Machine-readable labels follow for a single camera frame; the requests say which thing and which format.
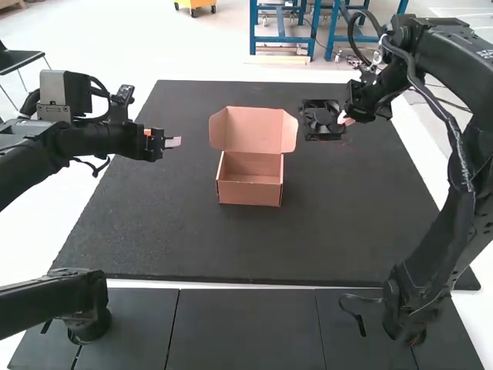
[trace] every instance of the cable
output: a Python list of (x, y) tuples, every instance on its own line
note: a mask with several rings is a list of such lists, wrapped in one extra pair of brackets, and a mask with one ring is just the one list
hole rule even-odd
[[(419, 93), (418, 91), (416, 91), (415, 89), (413, 88), (410, 88), (409, 91), (412, 91), (414, 93)], [(442, 98), (438, 98), (437, 96), (435, 97), (436, 100), (438, 100), (439, 102), (442, 102), (443, 104), (448, 104), (449, 106), (453, 106), (454, 108), (456, 109), (459, 109), (459, 110), (462, 110), (464, 112), (467, 112), (467, 113), (471, 113), (472, 114), (472, 111), (466, 107), (466, 106), (459, 106), (458, 104), (455, 104), (453, 102), (449, 102), (448, 100), (445, 100), (445, 99), (442, 99)]]
[(106, 100), (108, 100), (108, 110), (106, 111), (106, 113), (102, 114), (101, 116), (97, 116), (93, 118), (74, 117), (74, 120), (76, 120), (78, 123), (97, 123), (104, 121), (109, 117), (109, 110), (111, 107), (111, 94), (109, 93), (108, 89), (102, 84), (102, 82), (99, 81), (96, 77), (89, 76), (89, 80), (91, 82), (94, 82), (100, 88), (97, 89), (91, 86), (91, 94), (96, 96), (101, 96), (102, 98), (106, 98)]
[[(303, 18), (303, 20), (308, 23), (312, 29), (312, 31), (314, 30), (314, 26), (311, 24), (311, 22), (306, 19), (306, 18)], [(325, 49), (325, 50), (328, 50), (327, 47), (325, 45), (322, 45), (318, 40), (317, 38), (315, 38), (315, 42), (322, 48), (322, 49)], [(358, 59), (358, 57), (356, 57), (355, 55), (349, 55), (349, 56), (343, 56), (343, 55), (339, 55), (337, 52), (335, 51), (332, 51), (332, 54), (334, 54), (335, 56), (339, 56), (340, 58), (343, 58), (343, 59), (346, 59), (348, 62), (353, 62), (353, 58), (356, 58)]]
[(434, 85), (433, 83), (427, 83), (426, 86), (431, 86), (431, 87), (439, 87), (441, 89), (447, 89), (447, 86), (443, 85)]
[(366, 66), (371, 66), (372, 63), (370, 62), (370, 60), (363, 55), (361, 50), (359, 50), (359, 48), (356, 46), (356, 42), (354, 41), (354, 26), (356, 25), (356, 21), (363, 15), (370, 19), (373, 28), (377, 32), (378, 38), (382, 37), (382, 35), (384, 34), (384, 29), (382, 28), (380, 23), (378, 23), (378, 20), (375, 18), (375, 16), (368, 10), (356, 9), (355, 13), (347, 23), (347, 38), (349, 39), (349, 45), (353, 49), (354, 54), (356, 54), (360, 61), (362, 61)]
[(85, 164), (86, 166), (91, 167), (91, 169), (92, 169), (92, 176), (94, 178), (96, 178), (99, 175), (99, 172), (101, 172), (101, 170), (103, 170), (105, 167), (107, 167), (109, 165), (109, 162), (110, 162), (110, 159), (109, 159), (108, 156), (106, 156), (106, 161), (101, 166), (99, 166), (99, 167), (94, 166), (90, 162), (86, 162), (84, 160), (81, 160), (80, 158), (77, 158), (76, 156), (74, 156), (70, 160), (74, 160), (77, 163), (82, 163), (82, 164)]
[(440, 104), (440, 102), (434, 97), (433, 93), (421, 82), (416, 76), (416, 67), (414, 64), (414, 58), (408, 52), (393, 46), (387, 37), (382, 38), (382, 46), (389, 52), (394, 53), (396, 56), (402, 58), (407, 64), (407, 79), (411, 85), (420, 93), (424, 99), (428, 102), (433, 113), (438, 116), (448, 128), (448, 139), (453, 150), (457, 152), (459, 163), (461, 166), (461, 179), (462, 185), (467, 187), (469, 193), (474, 193), (475, 188), (472, 183), (472, 166), (468, 158), (468, 152), (465, 148), (465, 144), (462, 141), (462, 132), (457, 124), (457, 120)]

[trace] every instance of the white floor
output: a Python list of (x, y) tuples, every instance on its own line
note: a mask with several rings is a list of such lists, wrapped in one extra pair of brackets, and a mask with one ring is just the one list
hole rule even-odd
[[(376, 1), (374, 10), (385, 22), (397, 2)], [(489, 0), (469, 1), (476, 2), (482, 7), (490, 4)], [(430, 9), (412, 0), (410, 11), (431, 14)], [(264, 31), (272, 32), (275, 23), (272, 24)], [(320, 27), (322, 42), (326, 40), (327, 30), (328, 25)], [(309, 28), (290, 32), (303, 34)], [(248, 54), (246, 0), (219, 0), (217, 14), (204, 12), (197, 19), (191, 19), (185, 11), (175, 12), (167, 0), (46, 0), (1, 18), (0, 39), (12, 49), (44, 50), (54, 69), (91, 74), (112, 91), (122, 83), (135, 85), (132, 116), (137, 115), (157, 79), (346, 82), (356, 76), (344, 64), (326, 63), (320, 57), (323, 53), (320, 47), (317, 47), (317, 60), (303, 68), (244, 64)], [(30, 89), (37, 86), (40, 68), (42, 62), (23, 70)], [(1, 82), (20, 104), (24, 93), (17, 76), (6, 76)], [(419, 106), (426, 112), (425, 106)], [(96, 107), (104, 109), (104, 104)], [(431, 129), (440, 123), (430, 119), (422, 125), (422, 114), (417, 115), (416, 108), (403, 98), (396, 100), (394, 125), (441, 207), (448, 186), (446, 145), (441, 131)], [(3, 119), (14, 116), (3, 96), (0, 96), (0, 116)], [(74, 164), (32, 188), (0, 213), (0, 285), (36, 278), (49, 269), (98, 181), (85, 166)], [(493, 321), (489, 316), (493, 305), (491, 261), (493, 248), (473, 263), (483, 285), (480, 292), (454, 293), (454, 302), (486, 369), (493, 369), (493, 354), (488, 354), (493, 339)], [(110, 281), (110, 286), (122, 284), (141, 283)], [(195, 286), (152, 284), (155, 288), (177, 285)], [(16, 335), (0, 342), (0, 368), (6, 367), (21, 337)]]

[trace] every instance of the yellow cart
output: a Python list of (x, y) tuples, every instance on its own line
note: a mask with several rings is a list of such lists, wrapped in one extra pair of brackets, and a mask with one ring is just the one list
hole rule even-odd
[(190, 16), (197, 17), (195, 10), (203, 6), (210, 6), (210, 12), (216, 12), (216, 0), (175, 0), (175, 9), (179, 10), (179, 6), (186, 6), (190, 9)]

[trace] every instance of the blue metal frame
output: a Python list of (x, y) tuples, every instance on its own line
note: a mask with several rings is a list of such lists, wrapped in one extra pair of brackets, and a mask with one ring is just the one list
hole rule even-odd
[[(298, 25), (303, 24), (307, 0), (301, 0), (298, 6), (298, 0), (293, 0), (293, 6), (275, 6), (275, 5), (258, 5), (257, 0), (250, 0), (250, 55), (254, 56), (257, 52), (258, 42), (278, 42), (278, 43), (297, 43), (308, 44), (308, 56), (313, 59), (315, 51), (315, 39), (317, 37), (318, 22), (320, 18), (321, 0), (315, 0), (314, 17), (312, 20), (310, 37), (286, 36), (284, 28), (283, 11), (289, 10), (298, 13)], [(255, 36), (255, 25), (258, 24), (259, 10), (275, 10), (277, 17), (278, 36)]]
[[(351, 9), (368, 9), (370, 5), (370, 0), (364, 0), (363, 5), (348, 5), (350, 0), (345, 0), (344, 5), (341, 4), (341, 0), (334, 0), (332, 5), (322, 5), (322, 8), (332, 9), (332, 19), (330, 20), (330, 29), (329, 29), (329, 41), (327, 43), (327, 50), (325, 51), (325, 60), (329, 61), (332, 59), (332, 53), (334, 50), (335, 42), (348, 42), (349, 39), (347, 36), (339, 36), (336, 35), (336, 26), (337, 26), (337, 15), (340, 14), (343, 16), (346, 22), (349, 22), (351, 14), (348, 10)], [(399, 4), (399, 8), (397, 9), (398, 14), (404, 14), (406, 12), (407, 4), (409, 0), (401, 0)], [(360, 25), (364, 24), (364, 19), (366, 17), (360, 18)], [(355, 42), (378, 42), (378, 37), (369, 37), (364, 36), (358, 27), (354, 27), (354, 41)]]

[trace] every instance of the wooden board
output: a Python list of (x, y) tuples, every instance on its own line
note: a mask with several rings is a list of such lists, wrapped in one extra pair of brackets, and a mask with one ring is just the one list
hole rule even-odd
[(20, 8), (25, 8), (24, 0), (0, 0), (0, 9), (18, 4)]

